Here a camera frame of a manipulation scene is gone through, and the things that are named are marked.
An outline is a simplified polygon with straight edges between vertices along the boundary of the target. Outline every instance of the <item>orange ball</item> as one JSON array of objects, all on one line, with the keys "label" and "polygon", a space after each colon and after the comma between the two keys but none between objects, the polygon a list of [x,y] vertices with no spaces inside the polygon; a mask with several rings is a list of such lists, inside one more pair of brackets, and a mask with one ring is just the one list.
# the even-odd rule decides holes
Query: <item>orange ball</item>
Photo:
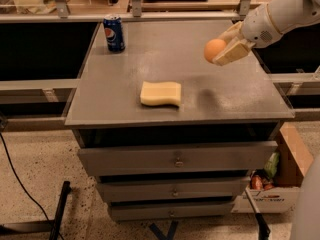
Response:
[{"label": "orange ball", "polygon": [[227,43],[222,39],[212,39],[204,47],[204,57],[210,63],[212,59],[216,57],[224,48],[226,48]]}]

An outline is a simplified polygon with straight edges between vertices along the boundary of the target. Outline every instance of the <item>can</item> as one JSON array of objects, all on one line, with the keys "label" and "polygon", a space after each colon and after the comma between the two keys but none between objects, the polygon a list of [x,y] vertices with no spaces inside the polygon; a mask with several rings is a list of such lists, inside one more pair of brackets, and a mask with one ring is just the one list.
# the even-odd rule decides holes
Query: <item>can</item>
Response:
[{"label": "can", "polygon": [[122,52],[126,46],[121,18],[118,15],[107,15],[103,20],[103,26],[109,51]]}]

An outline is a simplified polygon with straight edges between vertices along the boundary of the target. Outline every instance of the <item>cardboard box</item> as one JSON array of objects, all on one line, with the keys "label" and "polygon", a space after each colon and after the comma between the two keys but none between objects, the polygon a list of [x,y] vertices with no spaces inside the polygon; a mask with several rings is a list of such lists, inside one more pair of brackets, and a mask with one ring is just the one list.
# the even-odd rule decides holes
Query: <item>cardboard box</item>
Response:
[{"label": "cardboard box", "polygon": [[[274,178],[277,187],[267,190],[250,190],[261,213],[282,213],[297,201],[301,183],[313,162],[313,156],[302,141],[294,125],[284,123],[276,138],[280,160]],[[252,213],[245,193],[235,199],[233,213]]]}]

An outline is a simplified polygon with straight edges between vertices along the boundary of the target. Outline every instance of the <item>sponge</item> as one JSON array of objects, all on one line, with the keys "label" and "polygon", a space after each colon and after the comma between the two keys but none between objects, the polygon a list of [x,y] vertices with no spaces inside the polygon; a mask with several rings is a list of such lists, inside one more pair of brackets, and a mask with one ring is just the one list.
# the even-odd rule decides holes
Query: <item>sponge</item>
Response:
[{"label": "sponge", "polygon": [[181,104],[181,84],[176,82],[150,83],[144,81],[140,101],[147,106],[175,105],[179,107]]}]

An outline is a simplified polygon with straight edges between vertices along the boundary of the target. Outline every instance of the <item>gray tabletop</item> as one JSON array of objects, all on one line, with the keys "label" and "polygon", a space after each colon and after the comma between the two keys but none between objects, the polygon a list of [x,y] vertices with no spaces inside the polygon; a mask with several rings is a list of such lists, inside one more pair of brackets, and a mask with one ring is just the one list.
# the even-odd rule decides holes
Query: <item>gray tabletop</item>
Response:
[{"label": "gray tabletop", "polygon": [[[292,118],[251,53],[219,67],[203,57],[207,41],[230,21],[128,22],[126,49],[108,51],[100,27],[66,118],[75,128],[202,124]],[[142,82],[182,85],[182,105],[140,103]]]}]

